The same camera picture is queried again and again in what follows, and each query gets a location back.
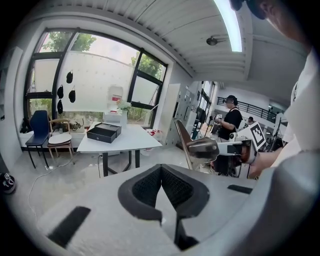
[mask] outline black shoe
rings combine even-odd
[[[0,173],[0,182],[1,190],[5,194],[11,194],[16,188],[15,178],[8,173]]]

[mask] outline sky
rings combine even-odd
[[[120,42],[97,35],[93,35],[93,37],[95,37],[96,40],[91,44],[90,49],[85,51],[87,53],[109,57],[125,64],[131,64],[131,57],[135,57],[137,54],[136,49]],[[51,39],[49,39],[48,34],[43,44],[50,41]],[[41,52],[50,52],[50,49],[42,49]]]

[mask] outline fence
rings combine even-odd
[[[221,105],[221,106],[225,106],[226,105],[225,98],[218,97],[217,104]],[[268,110],[265,110],[265,109],[263,109],[261,107],[254,106],[254,105],[251,105],[251,104],[248,104],[248,103],[245,103],[245,102],[241,102],[241,101],[238,101],[238,106],[237,107],[241,111],[256,115],[258,117],[261,117],[263,119],[268,120],[269,122],[272,122],[272,123],[276,122],[276,116],[277,115],[275,113],[272,113],[272,112],[270,112]]]

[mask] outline white seat cushion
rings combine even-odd
[[[50,144],[61,144],[71,140],[71,135],[69,133],[62,133],[59,135],[54,135],[49,138]]]

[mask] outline chair backrest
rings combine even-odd
[[[62,124],[62,123],[66,123],[67,124],[67,129],[68,129],[68,133],[70,134],[70,123],[69,123],[70,121],[68,120],[68,119],[65,119],[65,118],[60,118],[60,119],[53,119],[53,120],[51,120],[51,121],[49,121],[49,123],[50,123],[50,133],[51,133],[51,136],[53,135],[53,133],[54,133],[54,130],[53,130],[53,127],[52,127],[52,124],[54,124],[54,123],[60,123],[60,124]]]
[[[46,110],[37,110],[30,120],[34,136],[49,135],[49,118]]]

